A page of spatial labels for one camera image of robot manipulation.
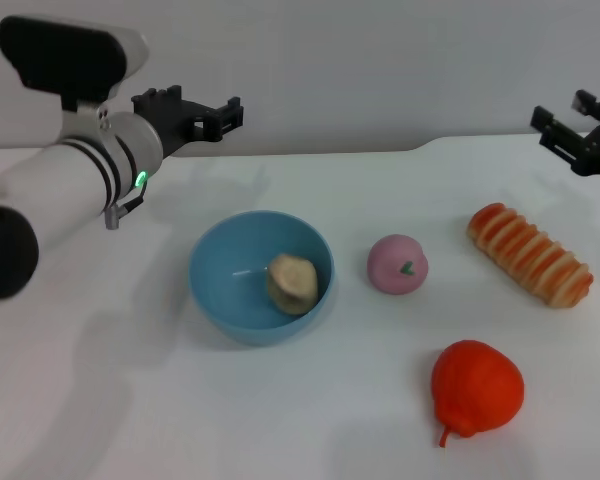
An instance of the pink peach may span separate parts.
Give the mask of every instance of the pink peach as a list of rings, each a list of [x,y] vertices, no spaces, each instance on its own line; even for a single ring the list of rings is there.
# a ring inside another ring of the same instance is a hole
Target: pink peach
[[[369,252],[367,274],[378,290],[391,295],[411,293],[429,273],[429,262],[420,244],[406,235],[380,239]]]

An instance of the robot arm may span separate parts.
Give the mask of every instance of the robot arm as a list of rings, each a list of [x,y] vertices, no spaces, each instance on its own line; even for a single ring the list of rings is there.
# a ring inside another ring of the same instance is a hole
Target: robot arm
[[[573,108],[585,116],[600,122],[600,102],[584,90],[576,93]],[[553,118],[553,114],[536,107],[531,126],[542,133],[540,144],[571,165],[578,175],[600,175],[600,125],[586,138]]]
[[[182,100],[181,88],[132,98],[134,113],[106,101],[147,60],[138,33],[43,16],[0,23],[0,49],[25,87],[59,95],[54,144],[0,174],[0,299],[29,282],[42,253],[104,213],[108,229],[142,204],[162,160],[195,141],[218,142],[243,122],[237,97],[219,109]],[[136,198],[118,202],[139,189]]]

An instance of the potato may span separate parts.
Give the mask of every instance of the potato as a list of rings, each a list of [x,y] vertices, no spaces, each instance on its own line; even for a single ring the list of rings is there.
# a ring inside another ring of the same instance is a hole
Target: potato
[[[305,314],[318,303],[316,269],[304,258],[278,255],[267,268],[267,292],[283,312]]]

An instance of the bread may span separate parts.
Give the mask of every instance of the bread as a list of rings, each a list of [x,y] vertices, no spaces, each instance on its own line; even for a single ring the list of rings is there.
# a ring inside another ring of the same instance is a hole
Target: bread
[[[467,234],[516,282],[550,307],[573,307],[589,293],[593,282],[589,266],[502,203],[476,213]]]

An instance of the white wall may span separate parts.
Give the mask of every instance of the white wall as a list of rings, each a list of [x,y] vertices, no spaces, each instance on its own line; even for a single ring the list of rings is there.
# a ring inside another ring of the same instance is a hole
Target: white wall
[[[149,62],[115,102],[182,84],[243,98],[245,127],[187,153],[407,149],[453,134],[523,132],[542,104],[600,97],[600,0],[0,0],[142,31]],[[0,146],[40,145],[59,100],[23,89],[0,55]]]

